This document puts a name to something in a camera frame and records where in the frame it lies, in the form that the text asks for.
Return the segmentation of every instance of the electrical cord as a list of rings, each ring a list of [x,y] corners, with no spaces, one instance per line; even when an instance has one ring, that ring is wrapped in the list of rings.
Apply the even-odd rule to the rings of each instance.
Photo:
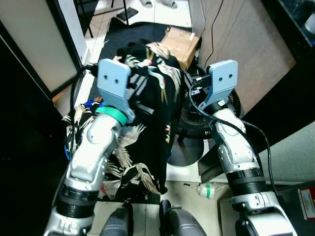
[[[202,37],[202,34],[203,34],[203,32],[205,31],[205,28],[206,28],[206,20],[205,20],[205,25],[203,26],[203,30],[202,30],[202,32],[201,32],[201,34],[200,34],[200,37]]]
[[[255,128],[257,131],[259,131],[261,133],[261,135],[264,137],[265,139],[265,142],[266,142],[266,145],[267,145],[267,155],[268,155],[268,172],[269,172],[269,179],[270,179],[270,183],[271,183],[271,186],[272,186],[272,189],[273,191],[275,192],[277,198],[279,199],[279,194],[278,194],[278,191],[276,189],[276,186],[275,186],[275,183],[274,183],[274,176],[272,174],[272,169],[271,169],[271,152],[270,152],[270,144],[269,144],[269,141],[268,141],[268,138],[266,136],[266,134],[260,129],[258,128],[257,126],[251,124],[251,123],[248,123],[244,120],[242,120],[242,122],[245,124],[245,125],[248,125],[250,127],[253,127]]]
[[[220,7],[219,7],[219,10],[218,10],[218,12],[217,12],[217,15],[216,15],[216,17],[215,17],[215,19],[213,20],[212,25],[211,25],[211,47],[212,47],[212,52],[211,52],[211,54],[208,56],[208,58],[207,58],[207,60],[206,60],[206,62],[205,62],[205,66],[204,66],[204,67],[206,67],[208,60],[210,59],[210,57],[212,56],[212,54],[213,54],[213,52],[214,52],[214,49],[213,49],[213,24],[215,23],[215,21],[216,21],[218,15],[219,15],[219,13],[220,13],[220,10],[221,10],[223,1],[224,1],[224,0],[222,0],[222,2],[221,2],[221,4],[220,4]]]
[[[86,66],[83,66],[77,73],[75,76],[73,76],[70,80],[73,81],[72,83],[72,86],[71,86],[71,93],[70,93],[70,120],[71,120],[71,125],[72,125],[72,136],[71,136],[71,146],[70,146],[70,151],[69,151],[69,164],[72,160],[72,157],[73,157],[73,146],[74,146],[74,114],[75,114],[75,109],[74,109],[74,91],[75,91],[75,87],[79,81],[79,79],[81,78],[81,76],[83,75],[83,71],[85,71],[86,69],[89,69],[91,70],[91,68],[93,67],[93,65],[86,65]],[[65,179],[65,176],[66,176],[66,173],[69,169],[69,164],[61,178],[61,180],[59,181],[59,184],[57,186],[57,189],[55,191],[55,194],[54,194],[54,198],[52,200],[52,203],[51,203],[51,209],[53,209],[56,205],[56,200],[57,200],[57,196],[60,192],[60,189],[63,185],[63,181]]]
[[[244,139],[249,143],[249,145],[252,147],[252,150],[253,150],[253,152],[254,152],[254,155],[256,156],[257,162],[258,162],[258,164],[259,164],[259,166],[260,166],[260,171],[261,171],[261,173],[263,174],[262,164],[261,164],[261,160],[260,160],[258,151],[254,148],[253,143],[250,141],[250,139],[247,137],[247,135],[246,135],[240,128],[238,128],[237,126],[235,126],[234,124],[231,124],[231,123],[228,122],[228,121],[225,121],[225,120],[223,120],[223,119],[217,118],[217,117],[215,117],[215,116],[212,116],[212,115],[210,115],[210,114],[204,112],[203,110],[201,110],[201,109],[195,104],[195,102],[194,102],[193,99],[192,99],[191,92],[192,92],[196,87],[197,87],[196,84],[192,85],[192,86],[190,87],[190,89],[189,89],[189,92],[188,92],[188,94],[189,94],[189,100],[190,100],[190,103],[193,105],[193,107],[194,107],[199,113],[201,113],[202,115],[204,115],[205,117],[208,117],[208,118],[210,118],[210,119],[212,119],[212,120],[214,120],[214,121],[216,121],[216,122],[225,124],[225,125],[227,125],[227,126],[233,128],[233,129],[235,129],[237,132],[239,132],[239,133],[244,137]]]

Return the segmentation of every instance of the dark panel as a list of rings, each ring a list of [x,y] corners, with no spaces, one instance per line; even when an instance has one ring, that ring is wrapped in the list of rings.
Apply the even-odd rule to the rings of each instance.
[[[61,115],[0,40],[14,73],[2,89],[2,235],[42,235],[58,182],[66,168]]]
[[[199,175],[201,182],[205,183],[213,178],[224,173],[223,167],[218,155],[218,147],[212,147],[199,161],[198,161]]]
[[[315,57],[311,49],[243,118],[260,127],[273,145],[315,120]],[[266,149],[259,133],[247,128],[258,151]]]
[[[314,45],[315,36],[303,27],[312,9],[304,6],[302,0],[263,0],[262,3],[294,58],[302,59]]]
[[[27,58],[24,56],[22,51],[20,50],[19,46],[14,42],[13,38],[9,34],[9,32],[6,30],[2,22],[0,21],[0,32],[1,36],[7,43],[7,45],[10,47],[10,49],[13,51],[13,53],[18,57],[20,62],[23,64],[23,66],[26,68],[26,70],[31,74],[33,79],[36,81],[38,86],[43,90],[43,92],[46,94],[47,97],[53,98],[51,92],[47,88],[47,86],[44,84],[40,76],[37,74],[35,69],[32,67],[30,62],[27,60]]]

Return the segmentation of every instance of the white wall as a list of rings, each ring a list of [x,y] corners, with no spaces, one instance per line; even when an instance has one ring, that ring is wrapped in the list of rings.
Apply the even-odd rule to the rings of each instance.
[[[76,69],[44,0],[1,0],[0,20],[50,91]]]
[[[90,55],[90,52],[82,33],[74,2],[72,0],[58,0],[58,2],[61,11],[63,12],[63,16],[70,31],[75,48],[79,54],[82,64],[84,64],[86,57]]]
[[[259,156],[265,178],[269,180],[267,150]],[[278,184],[315,180],[315,122],[274,144],[271,147],[271,163],[274,180]],[[227,179],[222,174],[211,181],[227,182]]]

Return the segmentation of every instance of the black electric fan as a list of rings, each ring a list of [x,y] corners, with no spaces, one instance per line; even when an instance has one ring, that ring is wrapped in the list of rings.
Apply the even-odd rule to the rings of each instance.
[[[188,98],[188,90],[189,88],[186,88],[185,99],[176,132],[177,135],[175,137],[178,143],[174,143],[171,156],[167,160],[169,164],[181,167],[198,161],[204,150],[203,140],[211,138],[209,121],[191,105]],[[204,92],[194,95],[193,98],[196,104],[199,105],[203,102],[206,95]],[[234,89],[228,96],[227,106],[234,111],[236,117],[240,116],[241,103]]]

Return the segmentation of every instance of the gray slipper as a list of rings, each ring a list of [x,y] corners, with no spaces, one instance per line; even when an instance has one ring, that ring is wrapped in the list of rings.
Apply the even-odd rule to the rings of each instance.
[[[143,6],[145,6],[147,8],[152,7],[152,2],[150,0],[140,0],[140,2],[142,3]]]
[[[177,4],[174,0],[161,0],[161,2],[166,6],[177,8]]]

